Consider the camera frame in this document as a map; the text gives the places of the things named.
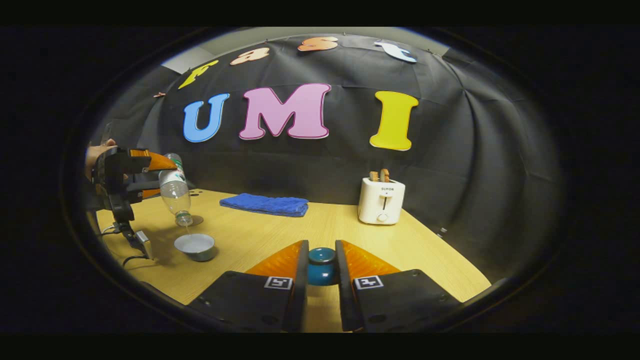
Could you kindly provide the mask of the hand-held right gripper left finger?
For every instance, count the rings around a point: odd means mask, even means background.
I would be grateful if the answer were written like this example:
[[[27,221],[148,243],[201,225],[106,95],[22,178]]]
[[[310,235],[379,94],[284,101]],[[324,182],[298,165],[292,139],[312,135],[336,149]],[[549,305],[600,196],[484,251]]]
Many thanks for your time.
[[[291,267],[279,273],[226,271],[187,309],[203,321],[233,332],[301,333],[306,324],[309,242],[278,252]]]

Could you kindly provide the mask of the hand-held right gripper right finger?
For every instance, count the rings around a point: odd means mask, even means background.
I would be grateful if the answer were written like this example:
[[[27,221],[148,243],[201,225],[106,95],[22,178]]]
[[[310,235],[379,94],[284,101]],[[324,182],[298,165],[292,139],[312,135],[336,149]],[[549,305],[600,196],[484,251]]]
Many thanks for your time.
[[[420,269],[399,271],[344,240],[335,242],[344,332],[439,330],[463,304]]]

